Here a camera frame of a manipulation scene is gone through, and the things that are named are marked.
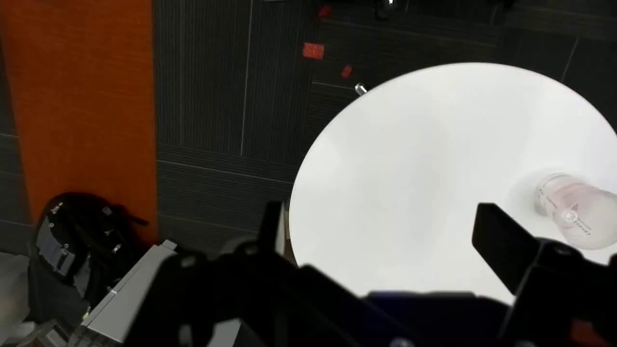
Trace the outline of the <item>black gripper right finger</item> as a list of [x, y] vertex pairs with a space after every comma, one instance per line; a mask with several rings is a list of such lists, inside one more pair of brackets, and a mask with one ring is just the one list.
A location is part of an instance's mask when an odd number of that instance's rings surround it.
[[472, 246], [515, 296], [530, 294], [542, 283], [538, 256], [544, 240], [528, 232], [494, 202], [476, 206]]

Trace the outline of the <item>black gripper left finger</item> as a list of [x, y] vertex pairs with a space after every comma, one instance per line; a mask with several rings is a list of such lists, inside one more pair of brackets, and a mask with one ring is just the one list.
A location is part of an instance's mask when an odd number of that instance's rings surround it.
[[283, 250], [283, 215], [285, 207], [281, 200], [272, 200], [264, 207], [264, 215], [258, 231], [258, 244], [274, 252]]

